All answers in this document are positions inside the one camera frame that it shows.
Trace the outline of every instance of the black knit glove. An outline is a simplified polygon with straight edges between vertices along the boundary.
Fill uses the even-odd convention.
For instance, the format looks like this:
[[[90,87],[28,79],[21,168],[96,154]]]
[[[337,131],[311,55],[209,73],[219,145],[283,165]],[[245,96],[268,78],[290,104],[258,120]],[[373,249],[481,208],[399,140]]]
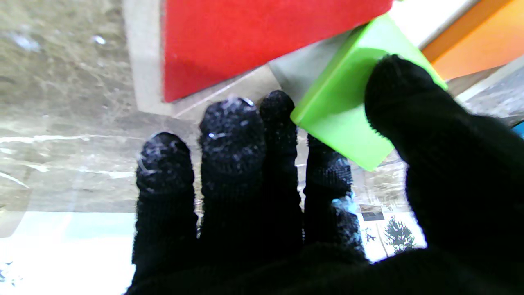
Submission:
[[[304,214],[299,207],[293,107],[282,91],[270,93],[260,111],[242,98],[208,107],[200,124],[199,237],[189,149],[167,132],[146,142],[137,169],[131,291],[143,281],[197,268],[205,270],[201,285],[211,286],[213,280],[291,259],[304,245],[319,242],[343,252],[346,261],[367,262],[352,211],[350,164],[311,136]]]

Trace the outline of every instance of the tree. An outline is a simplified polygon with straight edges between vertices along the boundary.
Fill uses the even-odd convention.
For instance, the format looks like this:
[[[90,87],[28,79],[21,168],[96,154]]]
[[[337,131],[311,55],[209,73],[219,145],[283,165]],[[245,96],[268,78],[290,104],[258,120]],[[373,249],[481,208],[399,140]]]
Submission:
[[[370,227],[366,227],[362,230],[363,235],[365,236],[365,243],[369,243],[369,241],[374,241],[377,237],[372,236],[369,232],[371,231]]]
[[[393,217],[389,220],[384,235],[388,238],[388,245],[393,246],[395,254],[399,254],[415,247],[415,237],[404,223],[396,221]]]

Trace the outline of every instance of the blue object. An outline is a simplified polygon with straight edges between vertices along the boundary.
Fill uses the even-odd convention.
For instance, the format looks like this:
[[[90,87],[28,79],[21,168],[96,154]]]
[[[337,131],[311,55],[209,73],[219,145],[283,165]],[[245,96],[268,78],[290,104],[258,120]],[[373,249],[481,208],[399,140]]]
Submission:
[[[515,131],[518,135],[520,135],[520,137],[524,139],[524,122],[513,127],[513,131]]]

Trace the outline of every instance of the glove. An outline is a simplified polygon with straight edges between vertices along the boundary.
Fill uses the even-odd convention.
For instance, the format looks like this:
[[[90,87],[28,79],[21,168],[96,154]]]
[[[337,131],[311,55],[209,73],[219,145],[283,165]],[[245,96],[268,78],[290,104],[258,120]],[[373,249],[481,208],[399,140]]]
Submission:
[[[183,278],[196,270],[199,282],[188,286],[195,292],[291,259],[309,245],[333,247],[333,256],[348,263],[367,262],[350,164],[311,136],[302,213],[293,108],[282,91],[270,93],[260,110],[243,98],[207,108],[199,139],[204,196],[199,233],[190,150],[167,132],[145,143],[136,172],[136,272],[130,292],[154,277],[178,272]],[[178,288],[185,282],[177,282]]]

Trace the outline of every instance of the concrete floor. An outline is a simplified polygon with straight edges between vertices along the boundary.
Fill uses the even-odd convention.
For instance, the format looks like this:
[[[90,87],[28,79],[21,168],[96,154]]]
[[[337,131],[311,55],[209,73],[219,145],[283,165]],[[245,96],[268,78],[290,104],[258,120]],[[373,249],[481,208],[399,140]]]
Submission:
[[[0,80],[0,210],[134,212],[136,154],[158,131],[186,140],[199,170],[201,110],[174,119],[136,109],[120,1],[8,0],[0,5],[5,64]],[[523,75],[523,69],[515,72],[465,105],[500,117],[523,114]],[[259,74],[242,87],[254,85],[262,89],[259,96],[278,87]],[[304,132],[298,150],[303,188]],[[354,167],[361,211],[409,212],[404,168],[395,153],[376,171]],[[198,177],[195,186],[199,188]],[[197,205],[200,211],[201,201]]]

